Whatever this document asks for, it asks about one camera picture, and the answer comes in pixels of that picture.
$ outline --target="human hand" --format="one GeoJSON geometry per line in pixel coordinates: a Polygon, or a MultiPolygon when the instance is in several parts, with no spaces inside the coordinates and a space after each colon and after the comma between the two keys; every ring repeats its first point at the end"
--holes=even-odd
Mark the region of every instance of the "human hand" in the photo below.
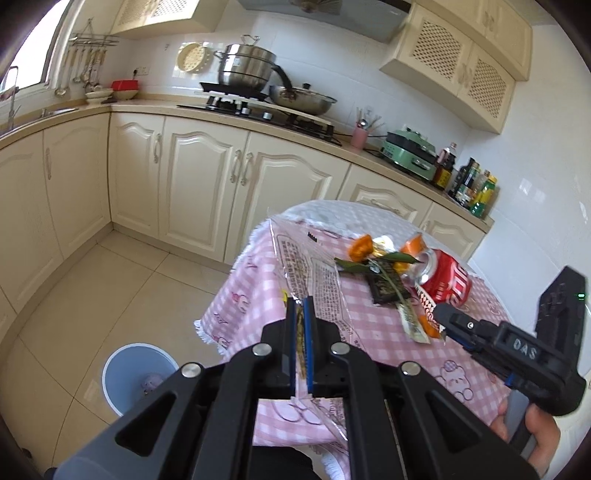
{"type": "MultiPolygon", "coordinates": [[[[491,430],[504,441],[508,441],[509,433],[505,426],[505,414],[507,413],[507,399],[499,405],[498,417],[491,423],[491,430]]],[[[544,476],[550,467],[550,462],[558,448],[560,441],[560,429],[554,417],[546,413],[537,405],[530,405],[525,412],[525,426],[535,437],[537,445],[531,452],[529,463],[537,470],[540,477],[544,476]]]]}

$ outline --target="white tile wall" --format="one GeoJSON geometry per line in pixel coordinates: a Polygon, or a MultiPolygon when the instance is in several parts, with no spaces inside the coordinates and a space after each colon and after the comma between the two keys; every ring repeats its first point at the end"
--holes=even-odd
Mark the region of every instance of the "white tile wall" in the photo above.
{"type": "MultiPolygon", "coordinates": [[[[134,41],[127,68],[148,66],[139,77],[149,93],[194,95],[199,82],[217,82],[218,60],[199,74],[186,75],[175,69],[179,47],[188,41],[205,41],[213,49],[239,43],[241,34],[258,35],[259,45],[277,55],[279,64],[295,85],[310,83],[312,89],[338,100],[327,116],[349,131],[355,107],[373,107],[386,125],[375,134],[408,124],[428,136],[438,149],[455,141],[461,149],[470,128],[458,117],[422,93],[379,71],[385,44],[341,28],[299,17],[244,10],[230,0],[213,34],[172,35],[134,41]]],[[[279,83],[272,77],[272,83],[279,83]]]]}
{"type": "MultiPolygon", "coordinates": [[[[471,263],[530,328],[564,265],[591,277],[591,74],[560,27],[536,26],[533,38],[531,78],[517,85],[503,133],[473,130],[459,162],[475,157],[499,178],[495,225],[471,263]]],[[[587,325],[579,369],[590,368],[587,325]]]]}

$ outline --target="window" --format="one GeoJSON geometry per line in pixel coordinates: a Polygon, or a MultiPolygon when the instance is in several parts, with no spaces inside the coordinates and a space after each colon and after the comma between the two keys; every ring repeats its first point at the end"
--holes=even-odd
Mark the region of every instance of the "window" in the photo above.
{"type": "MultiPolygon", "coordinates": [[[[41,19],[25,40],[12,65],[18,65],[17,85],[23,89],[36,83],[45,82],[47,66],[56,40],[56,30],[61,26],[61,19],[70,0],[60,0],[41,19]]],[[[14,85],[15,70],[11,70],[0,90],[14,85]]]]}

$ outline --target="stainless steel pot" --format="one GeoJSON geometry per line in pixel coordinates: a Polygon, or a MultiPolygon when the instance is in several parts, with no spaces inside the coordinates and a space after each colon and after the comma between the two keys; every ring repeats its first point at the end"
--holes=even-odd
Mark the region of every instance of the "stainless steel pot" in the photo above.
{"type": "Polygon", "coordinates": [[[292,87],[288,90],[285,87],[271,85],[269,87],[269,97],[276,105],[315,116],[324,115],[337,102],[332,97],[310,90],[309,83],[303,84],[302,87],[292,87]]]}
{"type": "Polygon", "coordinates": [[[272,72],[277,72],[288,89],[291,82],[283,69],[275,64],[276,56],[273,52],[257,47],[255,44],[259,37],[243,35],[242,44],[233,43],[224,51],[215,52],[220,59],[217,71],[217,82],[221,85],[232,87],[247,87],[260,92],[271,77],[272,72]],[[254,40],[254,43],[246,44],[246,38],[254,40]]]}

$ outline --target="condiment bottle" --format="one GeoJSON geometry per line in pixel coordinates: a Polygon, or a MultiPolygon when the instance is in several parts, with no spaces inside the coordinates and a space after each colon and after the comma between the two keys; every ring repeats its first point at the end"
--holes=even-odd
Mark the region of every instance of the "condiment bottle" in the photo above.
{"type": "Polygon", "coordinates": [[[490,176],[485,182],[482,190],[476,196],[474,206],[470,209],[470,213],[475,217],[482,218],[482,214],[486,209],[486,205],[491,201],[491,197],[496,187],[496,177],[490,176]]]}
{"type": "Polygon", "coordinates": [[[456,147],[452,143],[449,147],[441,150],[437,159],[437,171],[431,181],[431,184],[438,190],[445,190],[449,179],[452,176],[453,166],[456,161],[456,147]]]}

